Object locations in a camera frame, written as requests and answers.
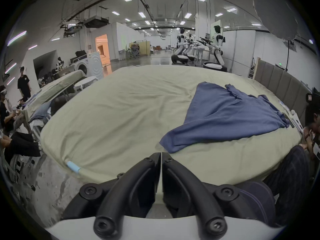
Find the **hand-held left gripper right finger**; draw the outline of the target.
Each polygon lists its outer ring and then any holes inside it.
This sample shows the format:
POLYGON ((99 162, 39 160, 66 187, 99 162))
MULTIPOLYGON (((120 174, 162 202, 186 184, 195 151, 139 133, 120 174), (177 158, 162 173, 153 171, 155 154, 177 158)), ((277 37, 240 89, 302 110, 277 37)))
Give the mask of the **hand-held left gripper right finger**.
POLYGON ((162 153, 163 201, 174 218, 196 216, 201 238, 222 238, 225 217, 255 220, 256 214, 233 185, 201 182, 168 153, 162 153))

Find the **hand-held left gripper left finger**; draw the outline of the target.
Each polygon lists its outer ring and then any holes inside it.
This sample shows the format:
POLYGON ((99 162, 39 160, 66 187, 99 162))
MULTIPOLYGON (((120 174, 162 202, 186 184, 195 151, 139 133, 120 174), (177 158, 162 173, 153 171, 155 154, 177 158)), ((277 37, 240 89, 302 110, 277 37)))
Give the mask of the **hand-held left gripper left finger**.
POLYGON ((161 171, 161 153, 154 153, 100 184, 87 183, 70 201, 61 220, 95 217, 93 231, 99 238, 119 238, 123 217, 145 218, 155 202, 161 171))

